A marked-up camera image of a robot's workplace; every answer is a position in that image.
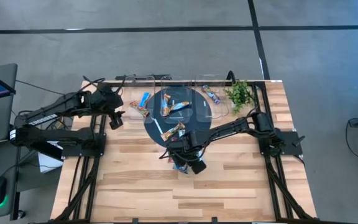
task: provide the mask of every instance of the artificial plant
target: artificial plant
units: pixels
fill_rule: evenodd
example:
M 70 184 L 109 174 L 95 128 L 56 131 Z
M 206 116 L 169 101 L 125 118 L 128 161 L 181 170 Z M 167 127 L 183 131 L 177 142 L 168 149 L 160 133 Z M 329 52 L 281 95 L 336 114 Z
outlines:
M 224 90 L 225 94 L 235 104 L 233 109 L 234 114 L 238 114 L 245 105 L 251 105 L 254 102 L 254 98 L 248 89 L 247 81 L 237 80 L 231 90 Z

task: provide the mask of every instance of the wooden tabletop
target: wooden tabletop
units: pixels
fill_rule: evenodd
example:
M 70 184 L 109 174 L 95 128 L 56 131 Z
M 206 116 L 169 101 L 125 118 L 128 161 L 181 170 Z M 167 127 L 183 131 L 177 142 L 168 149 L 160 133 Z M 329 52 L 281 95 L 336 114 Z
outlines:
M 293 129 L 283 83 L 265 83 L 274 126 Z M 165 149 L 149 138 L 141 118 L 126 106 L 132 100 L 140 100 L 145 91 L 140 87 L 123 88 L 123 110 L 127 111 L 124 125 L 114 131 L 106 125 L 107 145 L 100 160 L 91 222 L 130 222 L 132 218 L 140 222 L 210 222 L 211 217 L 221 222 L 274 221 L 267 171 L 256 138 L 237 134 L 212 142 L 204 155 L 207 169 L 198 175 L 180 173 L 166 159 L 158 159 Z M 250 109 L 244 108 L 236 116 L 217 116 L 212 128 L 244 116 Z M 76 117 L 73 129 L 88 127 L 90 119 Z M 72 157 L 63 164 L 51 218 L 67 206 L 76 161 Z M 303 164 L 293 156 L 282 156 L 282 161 L 289 191 L 315 217 Z M 284 217 L 282 194 L 277 191 Z M 80 217 L 85 215 L 87 196 L 84 198 Z

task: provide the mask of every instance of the table leg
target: table leg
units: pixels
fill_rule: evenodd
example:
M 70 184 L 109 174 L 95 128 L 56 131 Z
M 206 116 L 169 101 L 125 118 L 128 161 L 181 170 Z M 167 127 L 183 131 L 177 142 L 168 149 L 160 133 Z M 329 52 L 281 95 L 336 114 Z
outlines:
M 13 198 L 13 207 L 11 210 L 10 220 L 17 220 L 19 214 L 19 201 L 20 201 L 20 192 L 16 192 Z

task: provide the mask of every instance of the gray floor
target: gray floor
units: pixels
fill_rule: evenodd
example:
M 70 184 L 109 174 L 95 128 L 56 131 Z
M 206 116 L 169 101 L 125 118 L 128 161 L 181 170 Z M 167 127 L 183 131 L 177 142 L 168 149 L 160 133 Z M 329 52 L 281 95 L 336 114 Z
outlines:
M 260 26 L 358 25 L 358 0 L 254 0 Z M 0 0 L 0 29 L 251 25 L 246 0 Z M 358 158 L 346 121 L 358 116 L 358 30 L 263 31 L 272 79 L 284 80 L 318 216 L 358 223 Z M 252 31 L 130 34 L 0 34 L 0 64 L 18 79 L 76 90 L 82 75 L 199 73 L 262 79 Z M 17 85 L 14 111 L 51 103 L 52 93 Z M 358 129 L 349 131 L 358 153 Z M 48 219 L 56 186 L 25 192 L 25 220 Z M 0 223 L 8 217 L 0 218 Z

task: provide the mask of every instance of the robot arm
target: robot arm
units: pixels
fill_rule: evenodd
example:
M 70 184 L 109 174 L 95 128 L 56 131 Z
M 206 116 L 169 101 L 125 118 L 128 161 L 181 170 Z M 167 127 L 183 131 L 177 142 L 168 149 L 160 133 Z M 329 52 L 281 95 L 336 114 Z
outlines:
M 107 83 L 100 83 L 94 93 L 90 91 L 67 93 L 51 105 L 18 116 L 15 119 L 15 127 L 36 126 L 62 116 L 82 117 L 107 114 L 111 118 L 111 129 L 117 129 L 122 126 L 121 115 L 124 113 L 115 112 L 116 108 L 124 104 L 121 96 L 118 95 L 120 89 L 121 87 L 112 91 Z
M 107 83 L 99 83 L 94 93 L 81 90 L 68 93 L 49 106 L 18 116 L 16 128 L 10 132 L 10 141 L 15 146 L 26 146 L 58 160 L 66 156 L 101 156 L 106 138 L 102 134 L 95 134 L 91 128 L 77 131 L 41 130 L 36 125 L 62 116 L 106 114 L 111 119 L 111 129 L 117 129 L 123 125 L 121 116 L 124 113 L 115 111 L 123 105 L 118 94 L 120 89 L 112 91 Z
M 247 133 L 258 139 L 266 139 L 272 149 L 278 149 L 284 145 L 281 130 L 274 128 L 265 113 L 251 113 L 243 118 L 238 118 L 227 124 L 220 125 L 207 131 L 190 131 L 184 134 L 178 141 L 169 142 L 167 152 L 177 166 L 189 165 L 195 174 L 206 168 L 201 160 L 206 147 L 213 141 L 232 136 L 234 134 Z

